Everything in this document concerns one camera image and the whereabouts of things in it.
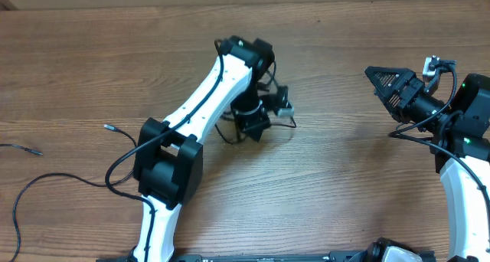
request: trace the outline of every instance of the cable end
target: cable end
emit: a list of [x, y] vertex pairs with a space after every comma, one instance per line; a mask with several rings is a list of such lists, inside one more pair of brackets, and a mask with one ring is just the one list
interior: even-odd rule
[[29, 149], [29, 148], [26, 148], [25, 151], [29, 152], [29, 153], [33, 153], [35, 155], [38, 155], [38, 156], [42, 156], [43, 153], [39, 152], [39, 151], [36, 151], [36, 150], [33, 150], [33, 149]]
[[118, 129], [112, 125], [109, 124], [104, 124], [104, 128], [111, 130], [111, 131], [117, 131]]

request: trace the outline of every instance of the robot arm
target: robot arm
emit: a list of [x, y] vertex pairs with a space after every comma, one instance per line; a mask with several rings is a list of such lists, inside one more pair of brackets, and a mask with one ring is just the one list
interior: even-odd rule
[[[390, 136], [428, 145], [436, 157], [436, 172], [449, 209], [449, 261], [487, 261], [490, 143], [483, 136], [490, 119], [490, 78], [469, 74], [454, 95], [455, 65], [455, 61], [428, 57], [423, 70], [427, 84], [406, 68], [368, 67], [365, 73], [375, 86], [374, 94], [397, 122], [415, 122]], [[432, 97], [444, 72], [452, 72], [455, 83], [448, 103]], [[417, 139], [402, 133], [410, 128], [429, 131], [433, 136]], [[370, 261], [415, 261], [408, 255], [404, 260], [403, 251], [396, 245], [378, 245], [377, 249], [382, 250], [377, 252], [378, 260]]]
[[[139, 243], [129, 255], [129, 261], [145, 261], [147, 251], [151, 262], [167, 262], [172, 257], [178, 214], [201, 182], [202, 147], [225, 108], [230, 106], [239, 131], [256, 141], [270, 127], [268, 111], [278, 116], [278, 112], [292, 111], [287, 87], [278, 88], [276, 94], [259, 96], [257, 93], [260, 78], [274, 62], [270, 44], [259, 39], [251, 44], [233, 36], [222, 41], [218, 53], [223, 57], [223, 77], [205, 103], [162, 142], [136, 153], [134, 177], [139, 181], [139, 192], [154, 205], [156, 213], [147, 247], [151, 214], [149, 206], [144, 204]], [[213, 89], [221, 67], [218, 57], [199, 88], [163, 123], [148, 119], [142, 127], [139, 146], [169, 131], [188, 116]], [[162, 149], [170, 146], [178, 149], [176, 156]]]

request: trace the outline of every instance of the black joint housing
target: black joint housing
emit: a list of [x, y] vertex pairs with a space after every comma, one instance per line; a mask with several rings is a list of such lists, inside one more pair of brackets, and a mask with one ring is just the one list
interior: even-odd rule
[[[168, 135], [136, 153], [133, 177], [139, 181], [140, 193], [151, 195], [165, 203], [167, 209], [173, 209], [177, 204], [185, 205], [201, 183], [203, 147], [196, 136], [169, 130], [168, 122], [160, 123], [153, 118], [145, 122], [138, 146], [163, 133]], [[170, 145], [179, 147], [176, 156], [162, 149]]]
[[260, 39], [250, 43], [238, 36], [231, 36], [221, 42], [220, 51], [223, 55], [231, 54], [240, 58], [246, 66], [252, 68], [250, 85], [230, 107], [239, 131], [258, 142], [263, 131], [270, 127], [270, 119], [258, 91], [263, 89], [259, 80], [276, 59], [273, 46]]

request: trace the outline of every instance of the wire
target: wire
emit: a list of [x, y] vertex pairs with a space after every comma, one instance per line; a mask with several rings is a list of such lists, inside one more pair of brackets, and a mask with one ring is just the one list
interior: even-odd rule
[[291, 117], [291, 123], [292, 125], [289, 124], [284, 124], [284, 123], [272, 123], [270, 124], [271, 126], [282, 126], [282, 127], [288, 127], [288, 128], [293, 128], [296, 129], [298, 126], [296, 125], [296, 121], [294, 121], [294, 118]]
[[456, 79], [456, 71], [454, 69], [454, 66], [452, 66], [451, 64], [447, 64], [446, 67], [449, 68], [449, 71], [451, 72], [452, 74], [452, 92], [451, 92], [451, 97], [449, 97], [449, 99], [447, 100], [447, 103], [441, 108], [441, 110], [438, 110], [437, 112], [435, 112], [432, 116], [429, 116], [428, 118], [426, 118], [425, 120], [423, 121], [420, 121], [419, 123], [417, 124], [413, 124], [412, 126], [408, 126], [406, 128], [403, 128], [403, 129], [399, 129], [399, 130], [395, 130], [393, 132], [391, 132], [389, 134], [389, 136], [393, 136], [393, 135], [396, 135], [396, 134], [401, 134], [403, 132], [406, 132], [408, 130], [411, 130], [411, 129], [415, 129], [415, 128], [418, 128], [418, 127], [421, 127], [422, 125], [428, 123], [430, 120], [433, 120], [434, 118], [436, 118], [438, 115], [440, 115], [445, 109], [447, 109], [449, 107], [449, 105], [451, 105], [451, 102], [452, 100], [454, 99], [454, 96], [456, 95], [456, 86], [457, 86], [457, 79]]
[[23, 147], [23, 146], [20, 146], [20, 145], [17, 145], [17, 144], [3, 143], [3, 144], [0, 144], [0, 147], [14, 147], [14, 148], [22, 149], [25, 152], [29, 152], [29, 153], [38, 155], [38, 156], [42, 156], [43, 155], [42, 152], [39, 152], [39, 151], [34, 150], [34, 149], [27, 148], [27, 147]]
[[196, 114], [196, 112], [206, 103], [206, 101], [209, 99], [209, 97], [213, 94], [213, 92], [216, 90], [217, 86], [220, 84], [220, 82], [223, 80], [223, 72], [224, 72], [224, 59], [223, 59], [223, 54], [220, 51], [220, 46], [218, 43], [220, 43], [221, 40], [214, 40], [214, 47], [216, 48], [216, 51], [218, 52], [218, 57], [220, 58], [220, 73], [217, 76], [216, 82], [214, 83], [213, 87], [210, 89], [210, 91], [206, 94], [206, 96], [199, 102], [199, 104], [188, 114], [184, 117], [183, 120], [181, 120], [180, 123], [177, 123], [175, 126], [172, 128], [168, 129], [164, 133], [154, 137], [153, 139], [150, 139], [149, 141], [143, 143], [142, 145], [135, 147], [134, 149], [128, 151], [126, 154], [122, 155], [120, 158], [118, 158], [110, 167], [107, 169], [106, 172], [106, 177], [105, 177], [105, 182], [107, 185], [107, 188], [114, 194], [130, 198], [132, 200], [137, 200], [137, 201], [142, 201], [146, 203], [150, 207], [150, 225], [148, 229], [148, 233], [146, 235], [146, 246], [145, 246], [145, 262], [148, 262], [148, 256], [149, 256], [149, 248], [150, 248], [150, 239], [152, 237], [152, 230], [153, 230], [153, 225], [155, 223], [155, 207], [153, 204], [146, 198], [142, 198], [140, 196], [136, 195], [131, 195], [125, 192], [121, 192], [113, 187], [113, 185], [110, 183], [110, 176], [112, 175], [114, 169], [121, 164], [121, 162], [124, 162], [127, 160], [130, 156], [134, 155], [136, 152], [138, 152], [141, 149], [144, 149], [146, 146], [150, 146], [154, 142], [161, 142], [168, 134], [173, 133], [175, 130], [180, 128], [182, 125], [186, 124], [193, 115]]
[[272, 84], [272, 83], [274, 82], [274, 85], [275, 85], [276, 87], [279, 87], [279, 83], [277, 83], [277, 80], [276, 80], [277, 62], [275, 62], [275, 61], [274, 61], [274, 62], [273, 62], [273, 64], [274, 64], [274, 69], [273, 69], [273, 72], [272, 72], [272, 73], [270, 73], [270, 71], [269, 71], [269, 70], [267, 70], [267, 74], [269, 74], [269, 76], [270, 76], [270, 80], [269, 80], [269, 82], [267, 82], [267, 84], [266, 84], [266, 85], [267, 85], [267, 86], [270, 86], [270, 84]]
[[396, 130], [396, 131], [398, 131], [398, 129], [399, 129], [400, 127], [402, 127], [403, 125], [407, 125], [407, 124], [415, 124], [415, 122], [410, 121], [410, 122], [408, 122], [408, 123], [400, 123], [400, 125], [398, 125], [398, 126], [397, 126], [397, 128], [395, 128], [395, 130]]
[[438, 146], [436, 144], [433, 144], [431, 142], [427, 142], [427, 141], [424, 141], [422, 139], [418, 139], [418, 138], [413, 137], [413, 136], [407, 136], [407, 135], [404, 135], [404, 134], [392, 135], [391, 137], [394, 137], [394, 138], [397, 138], [397, 139], [410, 140], [410, 141], [413, 141], [413, 142], [417, 142], [417, 143], [424, 144], [426, 146], [430, 146], [430, 147], [433, 147], [435, 149], [438, 149], [440, 152], [445, 153], [446, 155], [448, 155], [449, 157], [451, 157], [452, 159], [454, 159], [455, 161], [457, 161], [468, 172], [468, 174], [473, 178], [473, 180], [475, 181], [475, 183], [479, 187], [479, 190], [482, 192], [483, 199], [485, 200], [485, 206], [486, 206], [486, 209], [487, 209], [488, 236], [490, 237], [490, 198], [488, 197], [488, 192], [487, 192], [486, 186], [483, 185], [482, 181], [472, 171], [472, 169], [469, 168], [469, 166], [467, 166], [460, 158], [458, 158], [457, 156], [455, 156], [454, 154], [452, 154], [450, 151], [447, 151], [446, 149], [444, 149], [444, 148], [442, 148], [442, 147], [440, 147], [440, 146]]
[[239, 143], [242, 143], [245, 141], [245, 139], [248, 138], [248, 136], [245, 136], [245, 137], [241, 137], [240, 136], [240, 132], [237, 130], [237, 141], [231, 141], [229, 139], [227, 139], [223, 133], [221, 132], [220, 128], [217, 126], [217, 124], [214, 124], [214, 128], [216, 128], [216, 131], [217, 133], [220, 135], [220, 137], [222, 138], [223, 141], [225, 141], [226, 143], [230, 144], [230, 145], [233, 145], [233, 144], [239, 144]]
[[[132, 138], [132, 137], [131, 137], [131, 136], [130, 136], [128, 133], [126, 133], [126, 132], [122, 131], [122, 130], [121, 130], [121, 129], [119, 129], [119, 128], [116, 128], [116, 127], [114, 127], [114, 126], [111, 126], [111, 125], [107, 125], [107, 124], [105, 124], [105, 125], [104, 125], [104, 127], [105, 127], [106, 129], [111, 130], [111, 131], [114, 131], [114, 132], [117, 132], [117, 133], [121, 133], [121, 134], [123, 134], [124, 136], [127, 136], [129, 139], [131, 139], [132, 143], [133, 143], [133, 144], [134, 144], [134, 146], [136, 147], [136, 145], [137, 145], [137, 144], [136, 144], [136, 141], [135, 141], [135, 140], [134, 140], [134, 139], [133, 139], [133, 138]], [[9, 145], [4, 145], [4, 144], [1, 144], [0, 146], [12, 146], [12, 147], [16, 147], [16, 148], [20, 148], [20, 149], [24, 149], [24, 150], [25, 150], [25, 148], [24, 148], [24, 147], [22, 147], [22, 146], [17, 147], [17, 145], [15, 145], [15, 144], [13, 144], [13, 145], [10, 145], [10, 144], [9, 144]], [[55, 177], [55, 176], [57, 176], [57, 177], [68, 177], [68, 178], [75, 178], [75, 179], [77, 179], [77, 180], [79, 180], [79, 181], [81, 181], [81, 182], [84, 182], [84, 183], [86, 183], [86, 184], [88, 184], [88, 185], [95, 186], [95, 187], [97, 187], [97, 188], [105, 188], [105, 187], [106, 187], [106, 185], [105, 185], [105, 184], [104, 184], [104, 185], [101, 185], [101, 184], [96, 184], [96, 183], [94, 183], [94, 182], [89, 182], [89, 181], [87, 181], [87, 180], [86, 180], [86, 179], [84, 179], [84, 178], [81, 178], [81, 177], [79, 177], [79, 176], [76, 176], [76, 175], [73, 175], [73, 174], [69, 174], [69, 173], [47, 173], [47, 174], [44, 174], [44, 175], [40, 175], [40, 176], [38, 176], [37, 178], [33, 179], [31, 182], [29, 182], [29, 183], [28, 183], [28, 184], [27, 184], [27, 185], [26, 185], [26, 186], [25, 186], [25, 187], [24, 187], [24, 188], [21, 190], [21, 192], [20, 192], [20, 193], [17, 195], [17, 198], [15, 199], [14, 207], [13, 207], [13, 209], [12, 209], [12, 220], [13, 220], [13, 222], [14, 222], [15, 232], [17, 233], [17, 248], [15, 249], [14, 257], [13, 257], [13, 258], [10, 260], [10, 262], [14, 262], [14, 261], [15, 261], [15, 258], [17, 258], [18, 254], [20, 253], [20, 250], [21, 250], [21, 231], [20, 231], [20, 228], [19, 228], [19, 226], [18, 226], [18, 222], [17, 222], [17, 206], [18, 206], [19, 201], [21, 200], [22, 195], [24, 194], [24, 192], [25, 192], [26, 190], [28, 190], [28, 188], [29, 188], [29, 187], [31, 187], [31, 185], [33, 185], [35, 182], [39, 181], [40, 179], [43, 179], [43, 178], [48, 178], [48, 177]], [[131, 176], [132, 176], [132, 170], [131, 170], [131, 172], [130, 172], [130, 173], [129, 173], [129, 174], [128, 174], [128, 175], [127, 175], [125, 178], [122, 178], [122, 179], [120, 179], [119, 181], [114, 182], [114, 183], [113, 183], [113, 184], [111, 184], [111, 185], [113, 185], [113, 186], [120, 185], [120, 184], [122, 184], [122, 183], [126, 182], [127, 180], [129, 180], [129, 179], [131, 178]]]
[[230, 121], [230, 122], [234, 122], [235, 119], [231, 118], [231, 117], [228, 117], [228, 116], [220, 116], [220, 118], [222, 120], [225, 120], [225, 121]]

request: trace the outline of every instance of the black bracket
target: black bracket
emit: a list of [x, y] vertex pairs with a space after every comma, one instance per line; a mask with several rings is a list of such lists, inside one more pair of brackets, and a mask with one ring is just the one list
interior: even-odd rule
[[238, 130], [255, 141], [259, 141], [265, 129], [271, 127], [269, 111], [279, 117], [292, 117], [294, 109], [288, 101], [288, 87], [278, 87], [275, 94], [259, 96], [258, 91], [268, 91], [268, 85], [260, 83], [275, 60], [273, 46], [263, 40], [253, 43], [237, 36], [223, 40], [220, 46], [223, 55], [231, 54], [251, 67], [252, 79], [248, 88], [230, 105]]
[[[138, 146], [169, 130], [168, 122], [149, 118], [141, 128]], [[176, 156], [162, 149], [170, 145], [179, 148]], [[138, 191], [157, 198], [169, 210], [177, 204], [185, 205], [201, 183], [202, 149], [196, 136], [172, 131], [162, 141], [138, 151], [133, 174], [139, 181]]]

